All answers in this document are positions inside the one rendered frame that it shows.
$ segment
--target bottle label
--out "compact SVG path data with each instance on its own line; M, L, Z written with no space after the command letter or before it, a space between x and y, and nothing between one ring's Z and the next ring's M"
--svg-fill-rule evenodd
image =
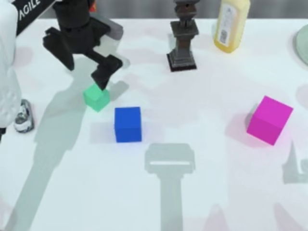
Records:
M218 30L218 41L226 47L229 46L231 32L236 16L237 9L234 6L226 3L221 6L221 20Z

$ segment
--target green cube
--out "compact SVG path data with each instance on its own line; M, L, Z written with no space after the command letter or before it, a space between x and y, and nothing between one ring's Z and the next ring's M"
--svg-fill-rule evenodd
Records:
M83 98L86 105L96 112L101 111L110 102L109 92L106 89L102 91L96 84L83 92Z

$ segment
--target red object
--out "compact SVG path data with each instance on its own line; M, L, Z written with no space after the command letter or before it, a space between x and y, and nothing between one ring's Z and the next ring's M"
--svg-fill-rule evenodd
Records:
M94 2L93 5L91 6L90 12L96 12L96 2Z

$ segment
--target blue cube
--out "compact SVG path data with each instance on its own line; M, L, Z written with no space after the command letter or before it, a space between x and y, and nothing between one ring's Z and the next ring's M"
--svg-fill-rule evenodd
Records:
M140 107L115 108L116 142L139 142L141 135Z

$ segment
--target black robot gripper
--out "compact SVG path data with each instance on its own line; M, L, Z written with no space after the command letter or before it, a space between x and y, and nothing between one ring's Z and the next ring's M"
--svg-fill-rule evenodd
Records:
M111 27L90 16L88 0L64 0L53 8L60 30L54 27L46 30L43 46L71 71L75 68L73 54L83 54L95 61L98 67L91 76L104 90L112 74L123 66L115 56L104 57L94 51Z
M175 12L180 21L171 22L171 28L176 38L176 47L167 54L169 67L172 72L197 69L191 41L199 34L193 18L197 15L196 4L200 0L173 0L176 3Z

